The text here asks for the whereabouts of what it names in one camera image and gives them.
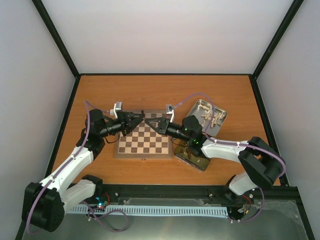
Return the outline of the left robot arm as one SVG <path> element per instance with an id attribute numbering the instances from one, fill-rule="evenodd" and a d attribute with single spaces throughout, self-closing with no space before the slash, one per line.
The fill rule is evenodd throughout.
<path id="1" fill-rule="evenodd" d="M 71 154 L 46 178 L 27 185 L 21 216 L 27 231 L 34 225 L 53 232 L 66 213 L 82 201 L 90 198 L 96 202 L 103 198 L 103 181 L 98 177 L 86 175 L 74 186 L 71 183 L 101 153 L 108 136 L 127 135 L 145 118 L 144 112 L 122 110 L 115 111 L 114 116 L 105 116 L 99 109 L 87 111 L 85 128 Z"/>

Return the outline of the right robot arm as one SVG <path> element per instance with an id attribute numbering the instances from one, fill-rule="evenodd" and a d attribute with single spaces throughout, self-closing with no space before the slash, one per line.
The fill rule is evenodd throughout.
<path id="1" fill-rule="evenodd" d="M 239 196 L 252 189 L 271 189 L 286 171 L 283 158 L 259 137 L 248 141 L 209 137 L 203 133 L 202 125 L 194 115 L 185 117 L 181 124 L 165 117 L 146 118 L 144 122 L 158 134 L 186 142 L 196 157 L 240 163 L 243 173 L 231 177 L 224 187 L 223 194 L 229 203 L 235 203 Z"/>

